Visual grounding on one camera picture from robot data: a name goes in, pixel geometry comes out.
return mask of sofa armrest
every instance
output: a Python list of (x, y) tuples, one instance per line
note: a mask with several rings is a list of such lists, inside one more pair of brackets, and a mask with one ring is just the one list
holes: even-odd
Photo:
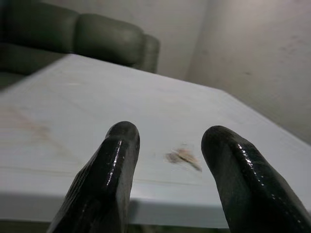
[(153, 36), (145, 35), (145, 43), (141, 61), (134, 64), (132, 67), (150, 73), (156, 73), (159, 52), (159, 40)]

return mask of white table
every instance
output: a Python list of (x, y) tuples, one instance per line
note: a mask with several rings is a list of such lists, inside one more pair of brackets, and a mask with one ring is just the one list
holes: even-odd
[[(51, 221), (75, 174), (122, 120), (141, 137), (131, 223), (227, 227), (200, 150), (213, 125), (254, 143), (311, 212), (311, 147), (223, 91), (68, 55), (6, 89), (0, 107), (0, 219)], [(167, 162), (180, 146), (202, 173)]]

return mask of white wall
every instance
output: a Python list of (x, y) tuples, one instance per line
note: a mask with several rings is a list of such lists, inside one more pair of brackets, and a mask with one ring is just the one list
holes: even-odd
[(223, 89), (311, 144), (311, 1), (210, 0), (188, 80)]
[(44, 0), (140, 26), (161, 41), (158, 73), (185, 79), (207, 0)]

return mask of table surface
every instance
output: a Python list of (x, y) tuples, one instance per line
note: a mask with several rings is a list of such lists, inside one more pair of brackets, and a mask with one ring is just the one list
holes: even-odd
[[(203, 133), (226, 126), (247, 138), (311, 212), (311, 147), (217, 89), (68, 55), (1, 93), (0, 219), (51, 221), (75, 176), (123, 120), (141, 146), (131, 223), (225, 228)], [(186, 148), (202, 172), (170, 164)]]

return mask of green sofa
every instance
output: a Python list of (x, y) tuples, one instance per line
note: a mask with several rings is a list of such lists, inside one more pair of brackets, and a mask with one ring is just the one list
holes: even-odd
[(135, 25), (30, 0), (10, 0), (4, 14), (2, 87), (68, 53), (156, 72), (159, 41)]

